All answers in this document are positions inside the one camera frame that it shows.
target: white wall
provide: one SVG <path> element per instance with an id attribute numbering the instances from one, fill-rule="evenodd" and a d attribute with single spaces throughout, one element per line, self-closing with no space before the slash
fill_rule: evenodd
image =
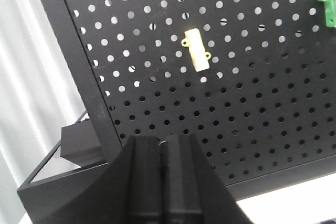
<path id="1" fill-rule="evenodd" d="M 0 0 L 0 223 L 16 189 L 85 110 L 40 0 Z"/>

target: yellow bracket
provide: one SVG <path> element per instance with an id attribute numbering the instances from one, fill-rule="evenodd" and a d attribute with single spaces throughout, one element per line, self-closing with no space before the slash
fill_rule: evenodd
<path id="1" fill-rule="evenodd" d="M 205 51 L 201 33 L 197 28 L 184 32 L 185 38 L 181 41 L 182 46 L 189 47 L 196 72 L 210 68 L 208 60 L 211 54 Z"/>

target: black frame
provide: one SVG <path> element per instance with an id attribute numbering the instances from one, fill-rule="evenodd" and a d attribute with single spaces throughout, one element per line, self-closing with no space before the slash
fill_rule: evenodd
<path id="1" fill-rule="evenodd" d="M 65 0 L 41 1 L 62 52 L 66 56 L 65 58 L 67 59 L 67 64 L 76 82 L 79 93 L 87 106 L 86 109 L 88 113 L 90 114 L 92 111 L 101 112 L 101 118 L 92 123 L 102 144 L 102 149 L 107 161 L 112 162 L 122 149 L 122 145 L 118 139 L 108 107 L 102 98 L 97 80 L 92 73 L 83 44 L 79 38 L 78 32 L 75 30 L 73 20 L 69 15 Z M 76 71 L 76 69 L 80 69 L 82 73 L 84 71 L 84 74 L 81 75 L 81 77 L 85 76 L 86 79 L 81 79 L 76 76 L 76 73 L 79 72 Z M 113 144 L 114 147 L 112 147 L 111 140 L 115 141 L 115 143 L 119 142 L 119 144 Z M 228 185 L 227 188 L 236 200 L 240 200 L 313 178 L 332 174 L 336 171 L 335 164 L 336 156 L 329 156 L 275 173 L 246 180 L 244 182 L 231 184 Z M 24 187 L 31 186 L 27 185 L 27 183 L 34 177 L 36 171 L 41 169 L 41 165 L 42 164 L 40 164 L 39 167 L 25 181 Z M 40 180 L 36 183 L 46 183 L 50 180 L 66 175 L 69 174 L 57 175 L 52 178 Z"/>

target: green bracket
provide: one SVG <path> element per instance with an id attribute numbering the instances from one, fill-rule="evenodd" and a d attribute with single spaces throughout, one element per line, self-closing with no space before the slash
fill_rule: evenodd
<path id="1" fill-rule="evenodd" d="M 336 0 L 318 0 L 324 2 L 326 12 L 325 24 L 328 27 L 336 27 Z"/>

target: black pegboard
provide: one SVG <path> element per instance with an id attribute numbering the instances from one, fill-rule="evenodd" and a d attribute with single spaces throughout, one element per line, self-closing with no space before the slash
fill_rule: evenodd
<path id="1" fill-rule="evenodd" d="M 225 185 L 336 153 L 336 32 L 317 0 L 65 1 L 110 113 L 90 118 L 122 144 L 196 134 Z M 181 46 L 191 28 L 212 54 L 202 72 Z"/>

